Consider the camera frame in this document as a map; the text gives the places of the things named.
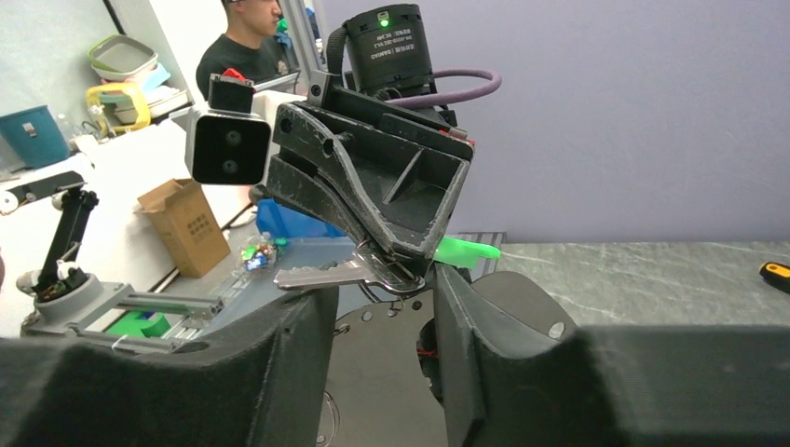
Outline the brown cardboard box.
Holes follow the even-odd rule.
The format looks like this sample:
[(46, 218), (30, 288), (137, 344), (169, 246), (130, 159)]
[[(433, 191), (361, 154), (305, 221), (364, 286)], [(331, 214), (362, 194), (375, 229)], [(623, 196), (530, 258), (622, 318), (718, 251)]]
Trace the brown cardboard box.
[(202, 278), (230, 253), (202, 187), (194, 180), (168, 180), (137, 201), (181, 275)]

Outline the blue storage crate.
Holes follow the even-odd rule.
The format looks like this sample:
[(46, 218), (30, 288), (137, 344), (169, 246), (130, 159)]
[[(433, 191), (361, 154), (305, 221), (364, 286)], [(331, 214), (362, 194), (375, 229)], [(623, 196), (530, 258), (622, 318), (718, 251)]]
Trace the blue storage crate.
[(272, 237), (344, 237), (345, 234), (330, 223), (278, 204), (271, 198), (257, 202), (256, 226), (261, 233)]

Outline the green key tag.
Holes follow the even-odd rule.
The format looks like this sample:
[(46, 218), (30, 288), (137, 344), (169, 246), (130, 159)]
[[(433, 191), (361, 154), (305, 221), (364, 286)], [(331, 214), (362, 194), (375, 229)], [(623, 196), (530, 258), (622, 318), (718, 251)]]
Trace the green key tag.
[(479, 259), (499, 259), (499, 248), (481, 242), (467, 241), (456, 237), (443, 237), (433, 254), (437, 263), (474, 269)]

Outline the yellow black screwdriver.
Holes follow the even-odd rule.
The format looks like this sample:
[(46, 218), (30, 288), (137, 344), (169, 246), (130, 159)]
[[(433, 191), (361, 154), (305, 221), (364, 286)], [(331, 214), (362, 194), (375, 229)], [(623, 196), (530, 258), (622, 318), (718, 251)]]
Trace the yellow black screwdriver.
[(759, 275), (771, 287), (790, 293), (790, 267), (787, 264), (766, 262), (761, 265)]

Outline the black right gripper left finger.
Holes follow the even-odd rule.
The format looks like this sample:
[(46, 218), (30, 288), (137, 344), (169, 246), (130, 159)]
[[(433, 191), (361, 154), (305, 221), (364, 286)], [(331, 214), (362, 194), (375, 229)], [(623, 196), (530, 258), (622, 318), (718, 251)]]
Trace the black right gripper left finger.
[(171, 353), (1, 344), (5, 446), (312, 446), (337, 289), (287, 293)]

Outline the black stand on base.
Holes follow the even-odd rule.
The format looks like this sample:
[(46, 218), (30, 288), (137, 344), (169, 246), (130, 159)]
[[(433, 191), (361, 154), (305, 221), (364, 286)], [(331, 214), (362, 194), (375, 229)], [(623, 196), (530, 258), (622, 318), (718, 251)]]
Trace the black stand on base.
[(49, 198), (61, 214), (42, 267), (17, 280), (18, 290), (34, 299), (22, 333), (164, 349), (199, 335), (225, 309), (223, 299), (136, 291), (129, 283), (102, 281), (77, 262), (89, 217), (100, 203), (85, 183), (79, 173), (66, 171), (1, 195), (3, 211)]

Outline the blue plastic bin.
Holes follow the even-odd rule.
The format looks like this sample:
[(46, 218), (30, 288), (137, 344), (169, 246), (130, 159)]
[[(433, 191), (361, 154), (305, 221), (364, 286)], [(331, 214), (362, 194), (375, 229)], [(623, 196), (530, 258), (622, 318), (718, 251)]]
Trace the blue plastic bin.
[(2, 116), (1, 135), (27, 168), (40, 169), (70, 156), (69, 146), (46, 105)]

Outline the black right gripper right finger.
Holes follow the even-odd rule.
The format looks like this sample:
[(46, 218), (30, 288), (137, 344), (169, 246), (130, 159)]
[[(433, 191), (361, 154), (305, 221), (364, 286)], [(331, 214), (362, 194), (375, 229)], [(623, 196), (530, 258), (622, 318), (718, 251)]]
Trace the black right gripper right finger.
[(584, 326), (556, 340), (433, 269), (451, 446), (785, 446), (782, 326)]

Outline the person in black shirt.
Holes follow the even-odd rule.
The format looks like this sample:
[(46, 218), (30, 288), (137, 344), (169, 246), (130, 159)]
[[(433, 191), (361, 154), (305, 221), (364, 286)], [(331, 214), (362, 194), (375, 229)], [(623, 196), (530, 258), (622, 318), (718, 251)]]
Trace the person in black shirt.
[(210, 77), (233, 69), (255, 84), (288, 75), (292, 66), (276, 34), (282, 11), (277, 0), (224, 1), (226, 31), (204, 51), (197, 87), (209, 97)]

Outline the stacked plastic trays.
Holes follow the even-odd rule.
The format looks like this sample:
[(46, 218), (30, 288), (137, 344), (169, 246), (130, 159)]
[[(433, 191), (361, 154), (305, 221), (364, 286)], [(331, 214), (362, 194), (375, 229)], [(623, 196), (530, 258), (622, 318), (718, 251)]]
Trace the stacked plastic trays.
[(144, 129), (191, 102), (187, 91), (170, 85), (158, 54), (131, 37), (111, 35), (87, 56), (100, 84), (86, 90), (85, 103), (104, 137)]

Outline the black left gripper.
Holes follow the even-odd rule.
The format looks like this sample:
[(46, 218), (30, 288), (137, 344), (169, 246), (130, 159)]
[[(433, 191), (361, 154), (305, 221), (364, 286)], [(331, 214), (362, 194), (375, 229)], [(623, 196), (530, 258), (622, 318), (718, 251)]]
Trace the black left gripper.
[(278, 107), (267, 192), (424, 277), (425, 264), (405, 260), (432, 257), (476, 142), (438, 118), (345, 88), (340, 74), (312, 71), (306, 101)]

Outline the silver key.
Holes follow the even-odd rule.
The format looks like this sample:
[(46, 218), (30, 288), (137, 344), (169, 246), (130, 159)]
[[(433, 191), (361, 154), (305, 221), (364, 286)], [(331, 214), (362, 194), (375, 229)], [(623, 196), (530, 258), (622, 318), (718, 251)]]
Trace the silver key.
[(425, 280), (400, 263), (368, 251), (354, 251), (352, 257), (328, 267), (281, 269), (273, 278), (280, 289), (314, 290), (343, 285), (383, 288), (393, 294), (408, 294), (425, 287)]

